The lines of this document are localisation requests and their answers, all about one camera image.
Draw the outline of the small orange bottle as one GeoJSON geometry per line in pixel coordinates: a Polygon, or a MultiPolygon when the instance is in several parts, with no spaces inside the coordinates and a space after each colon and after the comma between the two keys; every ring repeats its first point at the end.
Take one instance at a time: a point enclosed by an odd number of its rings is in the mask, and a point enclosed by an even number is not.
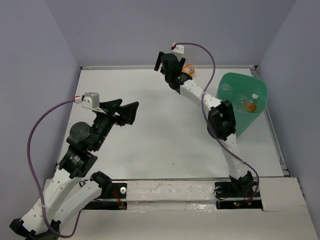
{"type": "Polygon", "coordinates": [[[192,64],[188,64],[182,68],[182,72],[192,76],[195,73],[195,68],[192,64]]]}

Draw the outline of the clear jar metal lid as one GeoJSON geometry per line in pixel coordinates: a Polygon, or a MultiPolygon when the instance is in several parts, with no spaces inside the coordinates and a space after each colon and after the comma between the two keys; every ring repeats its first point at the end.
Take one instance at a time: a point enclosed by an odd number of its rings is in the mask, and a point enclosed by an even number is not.
{"type": "Polygon", "coordinates": [[[230,98],[234,92],[232,85],[228,83],[223,83],[219,86],[219,95],[225,98],[230,98]]]}

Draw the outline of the large orange juice bottle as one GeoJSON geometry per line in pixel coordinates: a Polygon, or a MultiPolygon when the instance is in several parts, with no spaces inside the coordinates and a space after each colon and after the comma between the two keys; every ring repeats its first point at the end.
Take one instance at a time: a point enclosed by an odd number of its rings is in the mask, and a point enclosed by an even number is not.
{"type": "Polygon", "coordinates": [[[247,113],[253,114],[257,109],[257,102],[258,102],[259,96],[253,93],[251,97],[248,99],[249,99],[249,103],[247,105],[247,113]]]}

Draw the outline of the blue label water bottle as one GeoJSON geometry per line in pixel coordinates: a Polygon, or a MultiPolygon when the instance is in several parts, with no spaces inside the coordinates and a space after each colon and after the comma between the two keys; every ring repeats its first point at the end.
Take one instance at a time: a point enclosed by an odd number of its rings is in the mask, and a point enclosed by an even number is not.
{"type": "Polygon", "coordinates": [[[249,99],[242,94],[238,94],[233,99],[233,108],[240,112],[247,112],[249,99]]]}

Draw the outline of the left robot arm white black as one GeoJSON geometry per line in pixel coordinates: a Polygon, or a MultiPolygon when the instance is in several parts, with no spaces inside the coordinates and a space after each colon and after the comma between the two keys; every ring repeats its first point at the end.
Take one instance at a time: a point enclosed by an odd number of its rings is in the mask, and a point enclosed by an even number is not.
{"type": "Polygon", "coordinates": [[[67,238],[60,232],[61,226],[73,216],[79,216],[83,207],[98,197],[110,194],[112,180],[103,172],[92,174],[89,181],[70,199],[67,196],[79,184],[97,161],[93,153],[100,150],[114,125],[132,125],[139,102],[122,105],[122,99],[100,102],[98,94],[75,96],[73,104],[95,113],[93,124],[75,123],[66,139],[68,149],[58,163],[54,176],[46,189],[42,189],[31,161],[30,133],[27,141],[27,160],[39,191],[39,199],[21,218],[13,219],[10,229],[27,240],[57,240],[67,238]]]}

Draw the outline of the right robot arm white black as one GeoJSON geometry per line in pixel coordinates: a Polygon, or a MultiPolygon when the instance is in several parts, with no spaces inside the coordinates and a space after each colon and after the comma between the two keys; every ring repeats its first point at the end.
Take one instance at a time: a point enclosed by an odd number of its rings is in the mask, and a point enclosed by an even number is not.
{"type": "Polygon", "coordinates": [[[219,200],[248,197],[252,200],[259,190],[259,180],[252,173],[257,171],[240,158],[236,139],[236,119],[232,103],[222,101],[206,93],[193,78],[182,72],[185,59],[178,60],[173,53],[159,52],[155,71],[164,75],[169,87],[181,96],[201,107],[209,134],[222,148],[229,172],[230,181],[221,187],[219,200]]]}

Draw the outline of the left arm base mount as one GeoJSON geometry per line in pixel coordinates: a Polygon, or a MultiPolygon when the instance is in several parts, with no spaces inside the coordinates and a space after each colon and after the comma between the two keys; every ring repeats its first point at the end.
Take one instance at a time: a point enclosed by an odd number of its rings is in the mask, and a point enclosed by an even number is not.
{"type": "Polygon", "coordinates": [[[85,206],[85,210],[127,210],[127,181],[113,181],[108,192],[103,192],[98,198],[92,200],[85,206]]]}

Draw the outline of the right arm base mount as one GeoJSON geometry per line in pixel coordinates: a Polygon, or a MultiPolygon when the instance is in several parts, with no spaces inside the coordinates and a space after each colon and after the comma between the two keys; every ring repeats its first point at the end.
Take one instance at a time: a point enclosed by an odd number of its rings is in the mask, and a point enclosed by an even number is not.
{"type": "Polygon", "coordinates": [[[232,189],[230,181],[218,181],[214,186],[213,195],[216,198],[217,210],[263,209],[259,191],[251,198],[256,190],[256,181],[244,191],[232,189]]]}

